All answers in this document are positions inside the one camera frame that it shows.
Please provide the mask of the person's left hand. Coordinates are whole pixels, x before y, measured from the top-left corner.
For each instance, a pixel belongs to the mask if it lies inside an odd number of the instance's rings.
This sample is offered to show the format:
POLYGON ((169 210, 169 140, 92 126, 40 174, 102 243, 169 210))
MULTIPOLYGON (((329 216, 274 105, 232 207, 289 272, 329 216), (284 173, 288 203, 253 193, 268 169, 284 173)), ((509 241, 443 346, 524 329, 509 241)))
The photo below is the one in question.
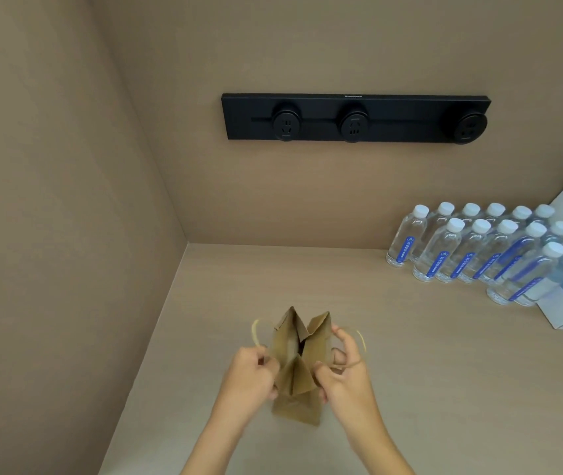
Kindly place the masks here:
POLYGON ((255 415, 265 401, 277 398, 276 378, 271 379, 255 367, 261 356, 270 356, 267 347, 238 349, 222 378, 213 410, 234 411, 246 417, 255 415))

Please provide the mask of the person's right hand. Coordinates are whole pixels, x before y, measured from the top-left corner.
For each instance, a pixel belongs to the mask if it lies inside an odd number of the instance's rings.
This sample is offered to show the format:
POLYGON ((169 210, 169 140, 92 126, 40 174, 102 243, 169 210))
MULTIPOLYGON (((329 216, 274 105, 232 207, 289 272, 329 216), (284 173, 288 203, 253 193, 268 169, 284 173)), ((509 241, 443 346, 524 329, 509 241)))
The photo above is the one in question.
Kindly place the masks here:
POLYGON ((342 342, 344 349, 333 349, 333 362, 328 366, 341 374, 344 381, 332 387, 321 387, 325 400, 331 405, 335 416, 379 412, 370 375, 355 338, 336 325, 332 326, 332 334, 342 342))

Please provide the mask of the brown paper bag with handles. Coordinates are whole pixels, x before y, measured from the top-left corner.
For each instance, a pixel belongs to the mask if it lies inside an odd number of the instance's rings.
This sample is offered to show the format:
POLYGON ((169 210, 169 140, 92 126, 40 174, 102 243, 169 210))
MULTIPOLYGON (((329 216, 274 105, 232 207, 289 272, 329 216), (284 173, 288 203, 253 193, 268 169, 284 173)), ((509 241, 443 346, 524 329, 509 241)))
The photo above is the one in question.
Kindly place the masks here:
POLYGON ((319 426, 323 405, 319 397, 320 386, 314 377, 315 364, 319 362, 335 372, 342 372, 360 363, 363 357, 347 364, 335 361, 331 347, 335 335, 329 311, 305 324, 291 306, 261 341, 259 329, 266 324, 270 321, 254 320, 251 336, 253 343, 256 346, 264 344, 268 356, 280 365, 275 378, 278 395, 271 412, 284 419, 319 426))

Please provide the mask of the person's right forearm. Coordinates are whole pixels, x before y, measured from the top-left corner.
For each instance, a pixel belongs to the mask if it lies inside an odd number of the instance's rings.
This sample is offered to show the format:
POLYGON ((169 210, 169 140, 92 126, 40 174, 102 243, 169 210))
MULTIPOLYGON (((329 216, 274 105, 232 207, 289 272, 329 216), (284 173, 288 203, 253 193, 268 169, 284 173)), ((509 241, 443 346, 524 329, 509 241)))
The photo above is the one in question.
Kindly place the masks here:
POLYGON ((379 412, 336 416, 369 475, 416 475, 390 437, 379 412))

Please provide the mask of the person's left forearm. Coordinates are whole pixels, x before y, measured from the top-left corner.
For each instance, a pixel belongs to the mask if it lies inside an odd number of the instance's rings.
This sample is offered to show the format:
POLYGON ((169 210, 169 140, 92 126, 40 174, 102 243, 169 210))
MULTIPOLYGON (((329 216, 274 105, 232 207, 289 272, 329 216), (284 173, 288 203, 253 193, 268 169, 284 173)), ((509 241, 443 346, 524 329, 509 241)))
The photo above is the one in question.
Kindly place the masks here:
POLYGON ((254 414, 213 410, 180 475, 226 475, 228 465, 254 414))

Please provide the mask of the group of clear water bottles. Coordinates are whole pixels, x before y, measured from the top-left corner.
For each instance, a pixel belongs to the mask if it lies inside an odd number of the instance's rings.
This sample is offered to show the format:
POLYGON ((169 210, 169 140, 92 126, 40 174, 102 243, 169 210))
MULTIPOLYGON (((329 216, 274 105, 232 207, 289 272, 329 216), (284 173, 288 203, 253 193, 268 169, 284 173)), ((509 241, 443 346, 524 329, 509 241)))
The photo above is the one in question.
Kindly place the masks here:
POLYGON ((563 220, 556 215, 555 202, 509 213, 499 203, 485 210, 466 203, 460 211, 448 201, 435 211, 416 205, 385 259, 397 268, 411 262, 423 282, 479 281, 496 303, 533 306, 563 287, 563 220))

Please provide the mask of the black round socket adapter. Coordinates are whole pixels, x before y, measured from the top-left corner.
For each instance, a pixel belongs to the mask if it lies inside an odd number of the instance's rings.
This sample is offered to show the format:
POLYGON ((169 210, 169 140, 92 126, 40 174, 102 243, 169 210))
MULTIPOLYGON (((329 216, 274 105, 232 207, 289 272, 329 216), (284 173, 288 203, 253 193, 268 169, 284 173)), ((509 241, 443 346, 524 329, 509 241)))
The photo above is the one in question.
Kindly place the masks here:
POLYGON ((488 120, 484 113, 468 110, 461 113, 452 128, 451 135, 455 144, 464 145, 477 140, 487 128, 488 120))
POLYGON ((301 124, 301 111, 293 104, 278 106, 271 118, 273 135, 277 140, 283 142, 297 139, 301 131, 301 124))
POLYGON ((347 143, 358 143, 365 139, 369 125, 369 118, 364 109, 350 108, 341 115, 339 132, 347 143))

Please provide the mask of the black wall power track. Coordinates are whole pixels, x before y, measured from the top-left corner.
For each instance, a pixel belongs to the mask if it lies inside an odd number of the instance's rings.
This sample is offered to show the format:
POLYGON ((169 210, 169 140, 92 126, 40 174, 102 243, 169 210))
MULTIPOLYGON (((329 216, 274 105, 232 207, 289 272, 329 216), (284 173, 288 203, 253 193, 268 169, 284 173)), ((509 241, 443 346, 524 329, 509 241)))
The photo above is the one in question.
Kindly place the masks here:
POLYGON ((272 141, 271 118, 282 104, 301 111, 301 131, 293 141, 345 142, 341 115, 362 108, 370 122, 363 143, 453 143, 457 117, 468 110, 486 115, 485 95, 223 94, 222 111, 230 140, 272 141))

